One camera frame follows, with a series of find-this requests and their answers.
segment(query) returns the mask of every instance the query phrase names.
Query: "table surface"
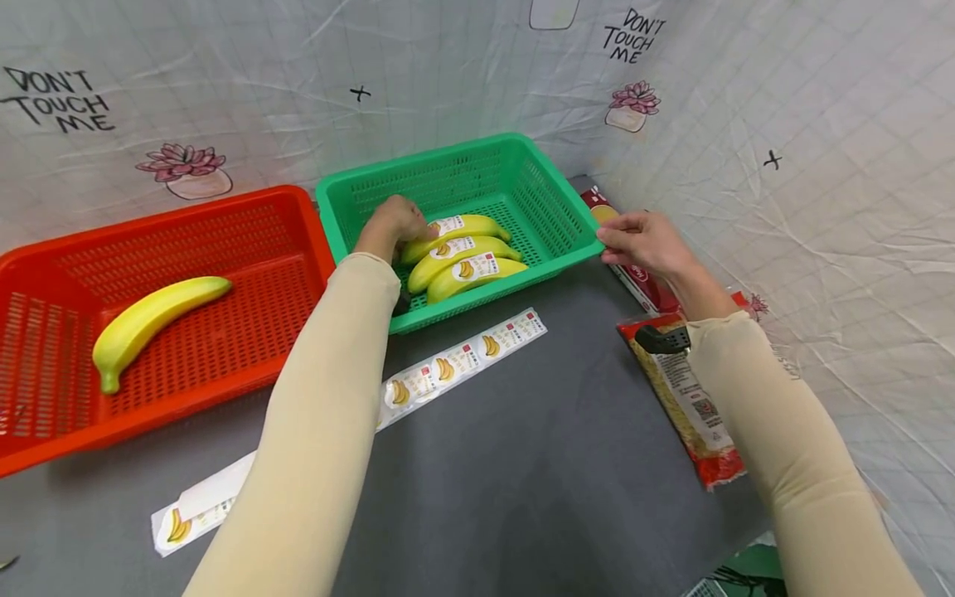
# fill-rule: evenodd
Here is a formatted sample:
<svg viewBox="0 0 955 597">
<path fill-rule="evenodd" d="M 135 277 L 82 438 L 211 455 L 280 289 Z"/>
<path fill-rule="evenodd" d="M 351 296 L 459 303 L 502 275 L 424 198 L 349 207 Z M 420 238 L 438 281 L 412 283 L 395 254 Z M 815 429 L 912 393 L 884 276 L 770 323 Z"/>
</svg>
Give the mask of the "table surface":
<svg viewBox="0 0 955 597">
<path fill-rule="evenodd" d="M 748 479 L 703 490 L 596 260 L 391 338 L 385 375 L 528 307 L 547 334 L 378 434 L 335 595 L 676 597 L 768 528 Z M 179 594 L 212 534 L 162 559 L 149 517 L 255 449 L 267 396 L 0 480 L 0 595 Z"/>
</svg>

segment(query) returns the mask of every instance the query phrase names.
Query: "red box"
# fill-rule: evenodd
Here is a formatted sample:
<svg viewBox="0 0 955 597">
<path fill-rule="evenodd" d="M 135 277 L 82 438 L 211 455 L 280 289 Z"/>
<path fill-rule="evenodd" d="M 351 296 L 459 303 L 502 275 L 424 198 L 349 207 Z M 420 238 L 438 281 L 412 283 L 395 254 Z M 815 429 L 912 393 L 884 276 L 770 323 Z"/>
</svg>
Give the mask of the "red box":
<svg viewBox="0 0 955 597">
<path fill-rule="evenodd" d="M 0 257 L 0 477 L 101 448 L 276 380 L 335 263 L 308 194 L 277 186 Z M 233 284 L 99 391 L 93 345 L 150 292 Z"/>
<path fill-rule="evenodd" d="M 581 193 L 581 199 L 590 207 L 590 213 L 598 223 L 620 215 L 613 205 L 604 197 L 596 185 Z M 656 280 L 648 271 L 637 266 L 609 266 L 620 278 L 630 294 L 640 306 L 650 315 L 675 313 L 680 310 L 680 303 L 666 282 Z"/>
</svg>

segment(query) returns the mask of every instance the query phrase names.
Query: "green plastic basket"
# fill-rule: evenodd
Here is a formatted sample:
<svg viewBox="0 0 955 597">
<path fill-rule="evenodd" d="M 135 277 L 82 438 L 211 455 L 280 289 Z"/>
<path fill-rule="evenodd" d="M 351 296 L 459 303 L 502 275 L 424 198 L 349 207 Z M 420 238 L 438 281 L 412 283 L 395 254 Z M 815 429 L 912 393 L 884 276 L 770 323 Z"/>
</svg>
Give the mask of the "green plastic basket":
<svg viewBox="0 0 955 597">
<path fill-rule="evenodd" d="M 531 139 L 505 134 L 340 172 L 316 189 L 335 263 L 351 252 L 365 222 L 390 195 L 417 203 L 430 220 L 482 214 L 512 235 L 530 267 L 434 305 L 424 295 L 392 318 L 391 333 L 431 325 L 557 275 L 603 249 L 580 196 Z M 409 268 L 398 268 L 402 284 Z"/>
</svg>

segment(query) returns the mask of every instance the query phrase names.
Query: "wall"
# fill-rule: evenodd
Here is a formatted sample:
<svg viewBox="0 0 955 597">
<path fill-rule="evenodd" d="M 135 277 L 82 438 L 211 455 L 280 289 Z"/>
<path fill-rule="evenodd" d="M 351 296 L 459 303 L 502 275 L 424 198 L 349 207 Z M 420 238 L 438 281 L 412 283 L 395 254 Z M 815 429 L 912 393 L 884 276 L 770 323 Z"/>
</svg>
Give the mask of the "wall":
<svg viewBox="0 0 955 597">
<path fill-rule="evenodd" d="M 585 172 L 680 2 L 3 0 L 0 250 L 500 131 Z"/>
<path fill-rule="evenodd" d="M 695 0 L 640 77 L 660 114 L 611 131 L 599 180 L 765 300 L 925 591 L 950 595 L 955 3 Z"/>
</svg>

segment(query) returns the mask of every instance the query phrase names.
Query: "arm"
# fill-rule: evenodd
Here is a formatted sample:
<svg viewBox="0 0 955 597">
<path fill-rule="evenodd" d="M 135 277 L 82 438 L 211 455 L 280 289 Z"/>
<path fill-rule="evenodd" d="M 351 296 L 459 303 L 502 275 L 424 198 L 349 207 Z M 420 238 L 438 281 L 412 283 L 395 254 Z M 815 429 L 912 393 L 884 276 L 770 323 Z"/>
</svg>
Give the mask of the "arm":
<svg viewBox="0 0 955 597">
<path fill-rule="evenodd" d="M 331 592 L 365 479 L 400 289 L 382 257 L 408 229 L 426 227 L 421 218 L 420 229 L 406 229 L 394 211 L 379 208 L 299 333 L 252 470 L 185 595 Z"/>
<path fill-rule="evenodd" d="M 773 515 L 794 596 L 922 595 L 836 425 L 769 340 L 660 214 L 625 214 L 598 235 L 604 261 L 668 281 L 690 332 L 690 366 Z"/>
</svg>

